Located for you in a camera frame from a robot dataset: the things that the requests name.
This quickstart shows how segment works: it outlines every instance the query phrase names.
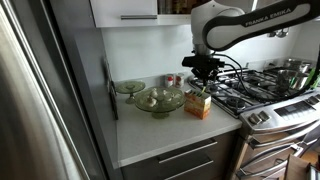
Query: oven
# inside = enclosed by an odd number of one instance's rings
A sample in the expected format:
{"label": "oven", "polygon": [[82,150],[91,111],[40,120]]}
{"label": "oven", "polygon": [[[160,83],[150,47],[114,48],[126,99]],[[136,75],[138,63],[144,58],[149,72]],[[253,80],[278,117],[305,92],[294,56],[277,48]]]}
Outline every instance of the oven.
{"label": "oven", "polygon": [[320,104],[311,102],[314,97],[318,92],[242,113],[231,179],[284,175],[289,155],[301,157],[320,137]]}

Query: drawer handle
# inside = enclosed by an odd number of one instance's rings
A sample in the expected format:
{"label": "drawer handle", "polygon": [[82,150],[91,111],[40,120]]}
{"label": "drawer handle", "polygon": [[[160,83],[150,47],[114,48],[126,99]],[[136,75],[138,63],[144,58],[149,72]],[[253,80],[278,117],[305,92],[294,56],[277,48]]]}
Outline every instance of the drawer handle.
{"label": "drawer handle", "polygon": [[166,179],[164,179],[164,180],[174,179],[174,178],[176,178],[176,177],[182,176],[182,175],[184,175],[184,174],[186,174],[186,173],[188,173],[188,172],[194,171],[194,170],[196,170],[196,169],[199,169],[199,168],[201,168],[201,167],[207,166],[207,165],[212,164],[212,163],[213,163],[213,160],[210,159],[210,161],[208,161],[208,162],[206,162],[206,163],[203,163],[203,164],[201,164],[201,165],[199,165],[199,166],[196,166],[196,167],[194,167],[194,168],[188,169],[188,170],[186,170],[186,171],[183,171],[183,172],[181,172],[181,173],[179,173],[179,174],[176,174],[176,175],[173,175],[173,176],[171,176],[171,177],[168,177],[168,178],[166,178]]}
{"label": "drawer handle", "polygon": [[192,150],[190,150],[190,151],[186,151],[186,152],[184,152],[184,153],[181,153],[181,154],[178,154],[178,155],[175,155],[175,156],[172,156],[172,157],[169,157],[169,158],[160,160],[160,161],[159,161],[159,164],[165,163],[165,162],[168,162],[168,161],[171,161],[171,160],[174,160],[174,159],[176,159],[176,158],[178,158],[178,157],[185,156],[185,155],[190,154],[190,153],[192,153],[192,152],[199,151],[199,150],[201,150],[201,149],[204,149],[204,148],[213,146],[213,145],[215,145],[215,144],[218,143],[218,142],[215,141],[215,140],[212,140],[212,139],[210,139],[210,140],[211,140],[212,142],[209,143],[209,144],[207,144],[207,145],[204,145],[204,146],[201,146],[201,147],[192,149]]}
{"label": "drawer handle", "polygon": [[157,15],[121,15],[121,20],[157,19]]}

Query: small box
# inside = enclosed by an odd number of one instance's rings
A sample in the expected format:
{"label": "small box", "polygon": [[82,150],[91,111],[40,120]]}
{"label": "small box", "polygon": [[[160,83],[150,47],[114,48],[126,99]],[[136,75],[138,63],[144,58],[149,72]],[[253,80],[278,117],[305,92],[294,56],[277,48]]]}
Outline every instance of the small box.
{"label": "small box", "polygon": [[211,105],[211,96],[200,91],[188,90],[184,93],[186,102],[184,110],[191,114],[204,119],[208,116]]}

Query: stove burner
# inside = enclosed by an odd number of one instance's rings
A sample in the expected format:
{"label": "stove burner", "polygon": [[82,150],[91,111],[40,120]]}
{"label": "stove burner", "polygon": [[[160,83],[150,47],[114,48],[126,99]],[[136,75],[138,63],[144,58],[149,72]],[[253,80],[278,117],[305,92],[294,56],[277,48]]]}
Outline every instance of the stove burner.
{"label": "stove burner", "polygon": [[230,108],[236,110],[244,109],[246,107],[246,102],[238,97],[228,97],[226,103]]}

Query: stainless steel pot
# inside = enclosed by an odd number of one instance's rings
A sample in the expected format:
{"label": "stainless steel pot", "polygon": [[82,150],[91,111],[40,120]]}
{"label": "stainless steel pot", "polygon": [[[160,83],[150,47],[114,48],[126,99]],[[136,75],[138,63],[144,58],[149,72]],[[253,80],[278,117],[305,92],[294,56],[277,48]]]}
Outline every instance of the stainless steel pot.
{"label": "stainless steel pot", "polygon": [[297,59],[287,59],[285,60],[283,67],[289,69],[289,70],[294,70],[294,71],[299,71],[301,73],[307,72],[309,69],[311,63],[297,60]]}
{"label": "stainless steel pot", "polygon": [[277,89],[285,92],[289,88],[300,90],[308,79],[308,74],[293,70],[280,70],[277,76]]}

